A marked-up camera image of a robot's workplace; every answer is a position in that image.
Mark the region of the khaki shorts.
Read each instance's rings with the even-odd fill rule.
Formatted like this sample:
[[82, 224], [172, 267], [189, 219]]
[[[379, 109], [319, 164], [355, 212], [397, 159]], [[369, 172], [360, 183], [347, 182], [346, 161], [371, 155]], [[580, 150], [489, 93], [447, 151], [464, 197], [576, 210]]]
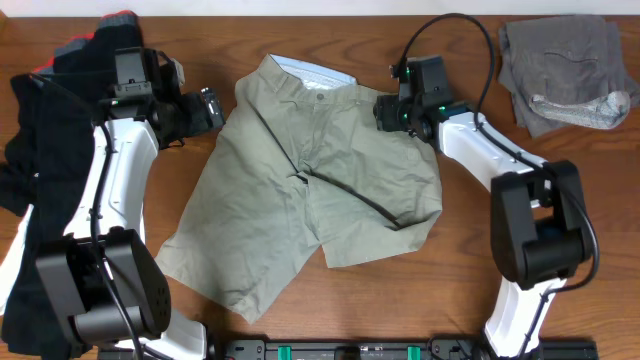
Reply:
[[266, 56], [236, 83], [162, 272], [254, 322], [317, 250], [330, 268], [419, 250], [443, 209], [435, 151], [379, 130], [377, 96], [311, 88]]

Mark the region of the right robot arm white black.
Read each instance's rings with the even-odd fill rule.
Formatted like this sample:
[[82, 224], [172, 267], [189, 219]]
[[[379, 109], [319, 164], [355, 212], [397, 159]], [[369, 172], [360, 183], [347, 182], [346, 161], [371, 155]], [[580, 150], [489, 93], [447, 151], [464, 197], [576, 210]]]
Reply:
[[581, 264], [599, 265], [577, 167], [524, 151], [464, 102], [382, 95], [373, 114], [380, 130], [430, 144], [490, 194], [490, 246], [502, 279], [475, 358], [546, 358], [539, 332], [552, 301], [593, 280], [569, 283]]

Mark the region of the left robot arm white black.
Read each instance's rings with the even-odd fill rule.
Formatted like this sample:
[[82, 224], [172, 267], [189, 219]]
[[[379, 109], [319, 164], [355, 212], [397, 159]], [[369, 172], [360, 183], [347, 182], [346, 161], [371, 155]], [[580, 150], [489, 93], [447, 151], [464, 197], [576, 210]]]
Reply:
[[92, 114], [94, 152], [83, 195], [62, 237], [42, 246], [36, 269], [66, 340], [102, 359], [213, 359], [205, 325], [171, 304], [146, 246], [144, 196], [161, 147], [222, 127], [215, 92], [163, 103], [114, 97]]

